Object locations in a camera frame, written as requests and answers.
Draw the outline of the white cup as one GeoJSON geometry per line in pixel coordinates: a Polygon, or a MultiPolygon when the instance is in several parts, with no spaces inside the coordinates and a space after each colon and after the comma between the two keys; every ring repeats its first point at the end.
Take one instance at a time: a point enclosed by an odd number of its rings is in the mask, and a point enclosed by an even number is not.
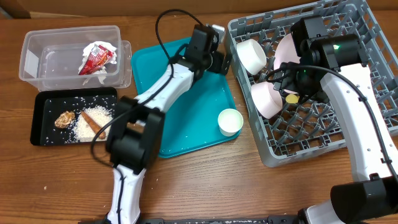
{"type": "Polygon", "coordinates": [[[222,135],[230,137],[241,130],[244,120],[242,114],[232,108],[223,110],[218,115],[218,126],[222,135]]]}

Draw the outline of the white bowl with rice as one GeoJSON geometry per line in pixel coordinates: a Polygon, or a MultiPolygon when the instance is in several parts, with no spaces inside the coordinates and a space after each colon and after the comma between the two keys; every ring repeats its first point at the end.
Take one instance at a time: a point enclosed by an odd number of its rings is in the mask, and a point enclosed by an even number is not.
{"type": "Polygon", "coordinates": [[[267,63],[267,58],[261,45],[254,39],[248,39],[237,44],[239,60],[243,67],[251,74],[259,73],[267,63]]]}

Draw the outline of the pile of rice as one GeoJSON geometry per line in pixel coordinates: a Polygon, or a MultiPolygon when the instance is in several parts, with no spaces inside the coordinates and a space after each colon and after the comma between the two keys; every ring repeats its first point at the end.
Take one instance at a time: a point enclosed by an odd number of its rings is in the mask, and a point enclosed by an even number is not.
{"type": "MultiPolygon", "coordinates": [[[[112,114],[109,112],[109,110],[102,106],[85,108],[83,111],[99,126],[99,128],[102,128],[105,124],[112,120],[112,114]]],[[[73,133],[75,135],[75,139],[80,142],[91,141],[96,134],[86,122],[84,117],[80,114],[80,112],[78,113],[74,123],[73,133]]]]}

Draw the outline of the pink bowl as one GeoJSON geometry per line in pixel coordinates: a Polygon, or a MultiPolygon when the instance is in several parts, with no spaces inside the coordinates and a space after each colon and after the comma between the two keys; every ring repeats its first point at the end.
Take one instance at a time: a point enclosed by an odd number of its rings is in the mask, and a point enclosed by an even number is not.
{"type": "Polygon", "coordinates": [[[254,84],[251,87],[251,96],[258,112],[267,119],[271,119],[282,109],[282,97],[277,90],[274,90],[272,83],[254,84]]]}

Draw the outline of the teal serving tray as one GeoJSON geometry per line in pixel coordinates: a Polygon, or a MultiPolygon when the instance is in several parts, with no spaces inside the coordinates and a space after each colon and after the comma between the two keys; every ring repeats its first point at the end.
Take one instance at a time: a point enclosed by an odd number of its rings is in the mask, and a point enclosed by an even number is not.
{"type": "MultiPolygon", "coordinates": [[[[137,93],[141,94],[164,74],[167,57],[156,45],[135,52],[131,65],[137,93]]],[[[235,107],[226,77],[205,72],[166,113],[159,157],[176,157],[237,138],[240,132],[224,136],[218,126],[218,115],[235,107]]]]}

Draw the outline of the brown food chunk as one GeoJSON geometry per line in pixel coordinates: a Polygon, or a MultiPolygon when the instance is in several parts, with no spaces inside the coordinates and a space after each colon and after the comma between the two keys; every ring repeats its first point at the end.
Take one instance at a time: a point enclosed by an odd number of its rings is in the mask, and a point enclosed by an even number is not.
{"type": "Polygon", "coordinates": [[[75,119],[74,112],[65,111],[55,120],[55,127],[64,129],[68,127],[74,119],[75,119]]]}

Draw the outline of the yellow plastic spoon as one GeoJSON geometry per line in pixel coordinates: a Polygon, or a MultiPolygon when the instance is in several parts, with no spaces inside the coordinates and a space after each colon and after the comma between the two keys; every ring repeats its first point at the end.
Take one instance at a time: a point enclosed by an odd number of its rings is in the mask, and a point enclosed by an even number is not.
{"type": "Polygon", "coordinates": [[[295,94],[288,94],[285,97],[285,101],[289,104],[296,104],[299,102],[300,97],[298,95],[295,94]]]}

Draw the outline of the red snack wrapper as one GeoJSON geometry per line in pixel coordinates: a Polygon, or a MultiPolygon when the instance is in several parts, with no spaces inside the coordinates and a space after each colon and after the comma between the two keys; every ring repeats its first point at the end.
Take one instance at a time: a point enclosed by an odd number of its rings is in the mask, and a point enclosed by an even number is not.
{"type": "Polygon", "coordinates": [[[110,62],[116,54],[104,47],[103,45],[95,44],[90,50],[86,62],[79,71],[79,75],[89,75],[101,70],[104,65],[110,62]]]}

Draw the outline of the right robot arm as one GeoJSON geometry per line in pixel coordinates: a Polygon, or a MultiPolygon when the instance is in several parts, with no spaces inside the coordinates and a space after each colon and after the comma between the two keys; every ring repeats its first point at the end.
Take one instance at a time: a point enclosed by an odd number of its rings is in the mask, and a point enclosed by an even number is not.
{"type": "Polygon", "coordinates": [[[305,223],[361,223],[397,213],[397,148],[371,85],[368,57],[359,37],[332,37],[320,16],[290,29],[299,63],[283,63],[283,87],[307,99],[329,99],[349,151],[353,181],[331,188],[330,199],[305,208],[305,223]]]}

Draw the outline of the large white plate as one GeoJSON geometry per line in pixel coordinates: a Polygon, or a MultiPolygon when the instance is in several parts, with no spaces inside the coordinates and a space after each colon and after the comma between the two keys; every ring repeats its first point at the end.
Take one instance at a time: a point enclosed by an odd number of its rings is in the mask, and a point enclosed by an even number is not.
{"type": "Polygon", "coordinates": [[[283,37],[274,54],[275,60],[273,63],[274,70],[278,69],[282,62],[300,63],[300,57],[297,56],[294,41],[291,34],[283,37]]]}

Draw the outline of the white napkin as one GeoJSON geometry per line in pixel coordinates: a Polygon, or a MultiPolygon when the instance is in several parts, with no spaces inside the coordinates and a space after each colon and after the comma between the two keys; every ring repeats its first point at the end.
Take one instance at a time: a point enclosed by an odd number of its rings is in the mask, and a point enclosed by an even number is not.
{"type": "Polygon", "coordinates": [[[97,75],[100,84],[104,85],[107,67],[116,65],[117,48],[104,41],[95,41],[83,49],[82,63],[78,68],[79,75],[97,75]]]}

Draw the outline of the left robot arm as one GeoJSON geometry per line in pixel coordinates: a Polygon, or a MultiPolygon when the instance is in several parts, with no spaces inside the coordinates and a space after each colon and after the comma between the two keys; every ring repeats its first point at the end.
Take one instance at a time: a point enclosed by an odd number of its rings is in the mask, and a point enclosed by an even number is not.
{"type": "Polygon", "coordinates": [[[195,25],[192,37],[167,57],[164,74],[145,92],[116,105],[106,150],[113,163],[114,189],[105,223],[137,223],[146,170],[155,161],[162,141],[165,114],[205,71],[226,73],[231,57],[218,51],[225,28],[195,25]]]}

